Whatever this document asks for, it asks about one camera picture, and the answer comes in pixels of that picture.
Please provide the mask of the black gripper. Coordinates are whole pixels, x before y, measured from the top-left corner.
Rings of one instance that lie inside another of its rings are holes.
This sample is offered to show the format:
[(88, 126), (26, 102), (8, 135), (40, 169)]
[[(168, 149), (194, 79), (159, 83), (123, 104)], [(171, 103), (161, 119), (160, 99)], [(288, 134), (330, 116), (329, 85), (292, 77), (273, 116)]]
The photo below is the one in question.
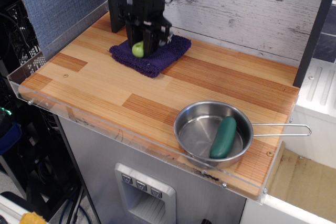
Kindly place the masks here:
[(172, 0), (132, 0), (120, 4), (120, 19), (125, 22), (129, 47), (143, 41), (144, 56), (157, 51), (159, 43), (170, 43), (172, 24), (163, 16), (166, 4)]

